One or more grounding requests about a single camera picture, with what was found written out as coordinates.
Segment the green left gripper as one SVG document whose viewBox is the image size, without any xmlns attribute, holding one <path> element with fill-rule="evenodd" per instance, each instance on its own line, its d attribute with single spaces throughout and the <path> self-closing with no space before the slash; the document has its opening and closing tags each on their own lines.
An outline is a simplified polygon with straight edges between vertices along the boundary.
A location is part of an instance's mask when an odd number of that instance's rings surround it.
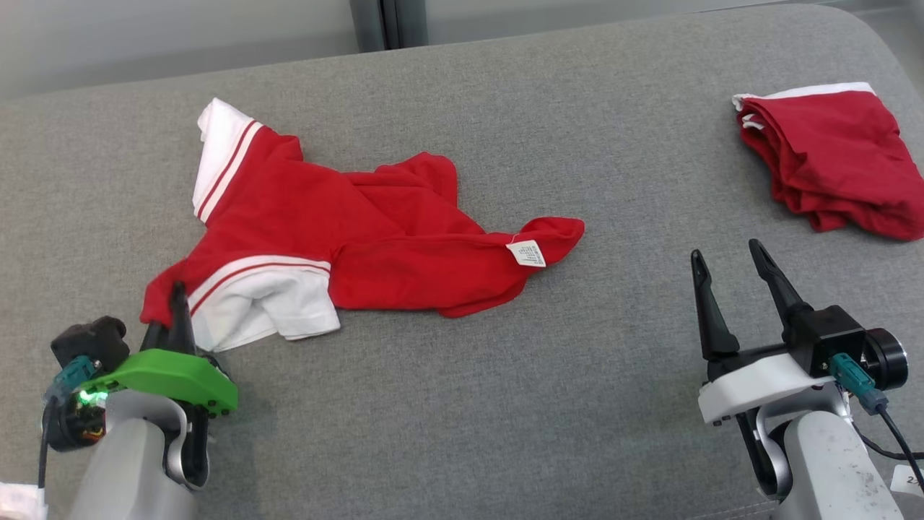
<svg viewBox="0 0 924 520">
<path fill-rule="evenodd" d="M 113 372 L 88 381 L 87 392 L 131 389 L 201 406 L 213 415 L 234 412 L 240 403 L 237 385 L 209 358 L 195 356 L 197 345 L 182 281 L 174 283 L 169 304 L 169 328 L 158 321 L 149 323 L 141 352 L 130 355 Z M 158 349 L 166 343 L 170 351 Z"/>
</svg>

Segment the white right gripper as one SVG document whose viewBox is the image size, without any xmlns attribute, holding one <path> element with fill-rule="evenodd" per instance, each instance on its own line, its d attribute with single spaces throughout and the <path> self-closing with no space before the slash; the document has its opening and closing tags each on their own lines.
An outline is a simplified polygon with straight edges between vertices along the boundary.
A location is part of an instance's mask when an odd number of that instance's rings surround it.
<svg viewBox="0 0 924 520">
<path fill-rule="evenodd" d="M 813 307 L 798 294 L 760 240 L 750 239 L 749 251 L 783 324 L 782 340 L 790 343 L 795 317 L 813 312 Z M 712 274 L 699 249 L 691 253 L 690 263 L 702 357 L 715 362 L 737 355 L 739 341 L 720 312 L 712 291 Z M 845 396 L 834 378 L 813 378 L 788 353 L 766 357 L 719 376 L 699 390 L 697 405 L 706 424 L 749 410 L 763 410 L 768 417 L 823 411 L 846 418 Z"/>
</svg>

